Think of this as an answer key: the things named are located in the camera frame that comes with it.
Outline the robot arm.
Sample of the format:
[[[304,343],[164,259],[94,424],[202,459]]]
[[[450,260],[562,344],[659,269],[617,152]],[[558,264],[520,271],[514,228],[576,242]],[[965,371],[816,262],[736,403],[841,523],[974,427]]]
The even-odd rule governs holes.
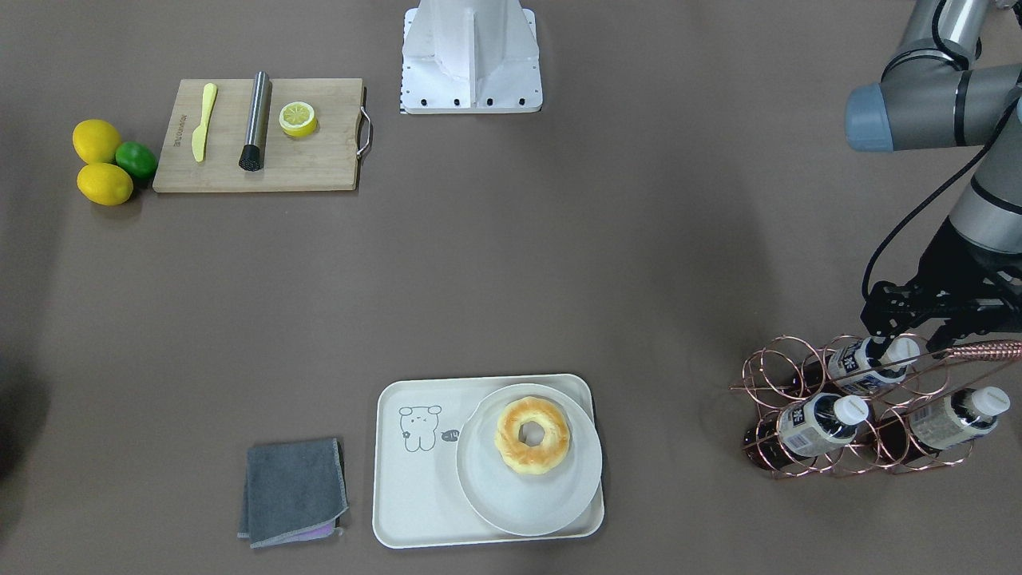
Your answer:
[[[876,83],[846,102],[846,140],[858,152],[978,147],[956,178],[959,200],[902,285],[864,272],[862,323],[873,353],[927,321],[928,349],[970,335],[1020,331],[1020,66],[978,68],[989,1],[917,1],[897,51]]]

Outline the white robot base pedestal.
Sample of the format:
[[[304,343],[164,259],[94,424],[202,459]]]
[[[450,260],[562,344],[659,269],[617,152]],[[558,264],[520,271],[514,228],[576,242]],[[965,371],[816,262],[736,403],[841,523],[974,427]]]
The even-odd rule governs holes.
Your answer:
[[[421,1],[402,19],[404,114],[543,108],[537,19],[518,1]]]

